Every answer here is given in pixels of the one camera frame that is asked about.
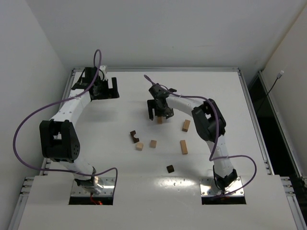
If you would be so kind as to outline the long light wood block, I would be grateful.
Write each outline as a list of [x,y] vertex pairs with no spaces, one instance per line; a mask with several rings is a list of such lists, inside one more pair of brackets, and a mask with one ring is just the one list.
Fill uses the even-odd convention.
[[182,127],[183,132],[188,132],[190,126],[190,120],[185,119]]

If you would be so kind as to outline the dark arch wood block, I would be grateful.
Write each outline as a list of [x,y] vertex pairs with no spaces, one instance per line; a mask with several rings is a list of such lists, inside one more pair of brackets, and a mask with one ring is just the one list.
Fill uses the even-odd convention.
[[135,137],[135,135],[136,135],[136,131],[135,130],[130,132],[130,136],[132,138],[133,143],[138,143],[140,141],[140,139]]

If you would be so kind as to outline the small light wood cube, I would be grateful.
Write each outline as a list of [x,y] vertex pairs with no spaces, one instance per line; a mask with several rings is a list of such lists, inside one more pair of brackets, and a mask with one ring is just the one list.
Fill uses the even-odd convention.
[[142,151],[142,149],[143,149],[143,143],[142,142],[137,142],[136,143],[136,150]]

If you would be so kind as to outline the small dark wood cube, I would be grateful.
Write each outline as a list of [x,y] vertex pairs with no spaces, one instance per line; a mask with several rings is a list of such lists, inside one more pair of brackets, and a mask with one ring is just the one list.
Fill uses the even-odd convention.
[[168,172],[168,173],[173,173],[173,172],[175,171],[173,165],[168,165],[168,166],[166,167],[166,169],[167,169],[167,172]]

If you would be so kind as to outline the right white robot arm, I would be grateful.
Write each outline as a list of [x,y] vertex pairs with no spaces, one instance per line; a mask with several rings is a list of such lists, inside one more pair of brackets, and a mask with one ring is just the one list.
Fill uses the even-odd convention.
[[225,189],[237,178],[225,143],[226,121],[213,99],[199,100],[196,96],[181,96],[174,89],[164,89],[159,84],[149,88],[153,97],[147,101],[149,119],[154,116],[171,118],[174,110],[179,110],[193,118],[199,137],[204,140],[211,154],[209,161],[213,162],[213,178],[219,190]]

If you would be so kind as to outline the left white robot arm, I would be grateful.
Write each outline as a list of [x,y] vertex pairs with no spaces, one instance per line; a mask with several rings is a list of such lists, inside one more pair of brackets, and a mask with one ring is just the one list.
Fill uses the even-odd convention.
[[93,195],[102,193],[103,180],[96,175],[94,166],[80,156],[81,146],[75,125],[91,101],[119,98],[117,79],[111,79],[110,88],[106,73],[106,66],[85,67],[60,110],[39,125],[44,158],[58,162],[71,171],[77,185]]

